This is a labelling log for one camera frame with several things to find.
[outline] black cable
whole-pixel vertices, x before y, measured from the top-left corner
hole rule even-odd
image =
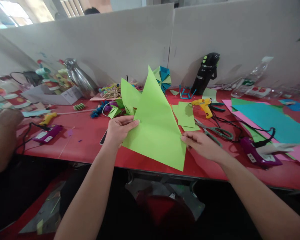
[[[27,136],[28,133],[30,132],[31,126],[32,126],[32,125],[34,125],[34,126],[36,126],[36,127],[39,127],[39,128],[41,128],[41,129],[43,129],[43,130],[50,130],[49,127],[40,126],[40,125],[38,125],[38,124],[35,124],[35,123],[33,123],[33,122],[30,122],[30,123],[29,123],[29,128],[28,128],[28,130],[26,131],[26,133],[25,133],[25,134],[23,135],[23,137],[22,137],[22,144],[20,144],[20,145],[15,149],[15,152],[17,151],[17,149],[18,149],[19,147],[23,146],[23,149],[22,149],[22,155],[24,154],[25,149],[26,149],[26,143],[29,142],[29,141],[32,139],[32,138],[30,138],[30,139],[28,139],[28,140],[26,141],[26,136]]]
[[[273,127],[271,127],[269,130],[258,129],[258,128],[255,128],[255,127],[250,126],[249,124],[247,124],[246,122],[241,121],[241,120],[228,121],[228,120],[226,120],[226,119],[220,118],[220,117],[218,117],[218,116],[215,114],[215,112],[212,111],[212,109],[211,109],[211,113],[212,113],[212,115],[213,115],[212,119],[217,123],[217,125],[218,125],[219,128],[220,128],[220,125],[219,125],[218,121],[219,121],[219,122],[224,122],[224,123],[231,124],[232,126],[238,128],[238,129],[240,130],[240,134],[239,134],[238,140],[235,140],[235,141],[234,141],[234,140],[230,140],[231,142],[240,142],[241,134],[243,133],[242,128],[240,128],[240,127],[238,127],[237,125],[233,124],[233,122],[241,122],[241,123],[243,123],[244,125],[248,126],[249,128],[252,128],[252,129],[258,130],[258,131],[263,131],[263,132],[270,132],[270,131],[272,131],[272,134],[271,134],[270,138],[265,139],[264,141],[260,141],[260,142],[254,143],[254,146],[255,146],[256,148],[265,146],[268,142],[271,142],[271,140],[274,138],[274,135],[275,135],[275,133],[276,133],[276,129],[273,128]]]
[[[17,83],[19,83],[20,85],[23,85],[22,83],[20,83],[19,81],[17,81],[13,76],[12,76],[12,74],[13,73],[20,73],[20,74],[22,74],[23,75],[23,73],[22,72],[11,72],[10,73],[10,77],[13,79],[13,80],[15,80]]]

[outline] black water bottle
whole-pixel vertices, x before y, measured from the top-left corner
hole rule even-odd
[[[192,85],[191,93],[194,93],[194,95],[202,95],[210,79],[216,79],[219,59],[219,53],[209,53],[203,57],[196,80],[194,80]]]

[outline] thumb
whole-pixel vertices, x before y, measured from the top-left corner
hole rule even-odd
[[[181,140],[182,140],[185,144],[189,145],[190,147],[192,147],[192,148],[194,148],[194,149],[196,149],[196,147],[198,146],[198,143],[197,143],[197,142],[193,141],[191,138],[188,138],[188,137],[186,137],[186,136],[181,136]]]
[[[134,129],[136,126],[138,126],[139,123],[140,123],[140,120],[138,119],[138,120],[135,120],[135,121],[125,125],[124,128],[127,132],[129,132],[131,129]]]

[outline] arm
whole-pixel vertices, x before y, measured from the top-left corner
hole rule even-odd
[[[54,239],[95,240],[106,210],[116,155],[139,121],[123,116],[109,121],[105,142],[68,207]]]
[[[203,133],[185,132],[181,139],[221,166],[263,239],[300,239],[300,216],[240,162]]]
[[[23,120],[19,110],[6,109],[0,113],[0,172],[7,167],[17,144],[16,129]]]

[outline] power cord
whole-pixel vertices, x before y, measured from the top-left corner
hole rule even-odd
[[[46,131],[49,131],[49,130],[50,130],[49,127],[40,126],[40,125],[38,125],[38,124],[35,124],[35,123],[33,123],[33,122],[30,122],[30,123],[29,123],[29,128],[28,128],[28,130],[26,131],[26,133],[25,133],[25,134],[23,135],[23,137],[22,137],[22,144],[20,144],[20,145],[15,149],[15,152],[18,150],[19,147],[23,146],[23,149],[22,149],[22,155],[24,154],[25,149],[26,149],[26,143],[29,142],[29,141],[32,139],[32,138],[30,138],[30,139],[28,139],[28,140],[26,141],[26,137],[27,137],[28,133],[30,132],[31,126],[32,126],[32,125],[34,125],[34,126],[36,126],[36,127],[39,127],[39,128],[41,128],[41,129],[43,129],[43,130],[46,130]]]
[[[230,125],[232,125],[232,126],[238,128],[238,129],[240,130],[240,134],[239,134],[238,140],[230,140],[230,141],[233,142],[233,143],[240,142],[240,139],[242,138],[241,135],[242,135],[242,133],[243,133],[242,128],[240,128],[240,127],[238,127],[237,125],[233,124],[233,122],[241,122],[241,123],[243,123],[244,125],[248,126],[249,128],[254,129],[254,130],[258,130],[258,131],[263,131],[263,132],[270,132],[270,131],[272,131],[272,134],[271,134],[270,138],[265,139],[265,140],[260,141],[260,142],[253,143],[253,145],[254,145],[255,148],[265,146],[267,143],[271,142],[271,140],[274,138],[274,135],[275,135],[275,133],[276,133],[276,129],[275,129],[274,127],[271,127],[269,130],[264,130],[264,129],[254,128],[254,127],[250,126],[249,124],[247,124],[246,122],[241,121],[241,120],[228,121],[228,120],[226,120],[226,119],[220,118],[220,117],[218,117],[218,116],[216,115],[215,112],[212,111],[212,109],[210,109],[210,110],[211,110],[212,115],[213,115],[212,119],[217,123],[217,125],[218,125],[219,128],[220,128],[220,125],[219,125],[218,121],[219,121],[219,122],[223,122],[223,123],[228,123],[228,124],[230,124]]]

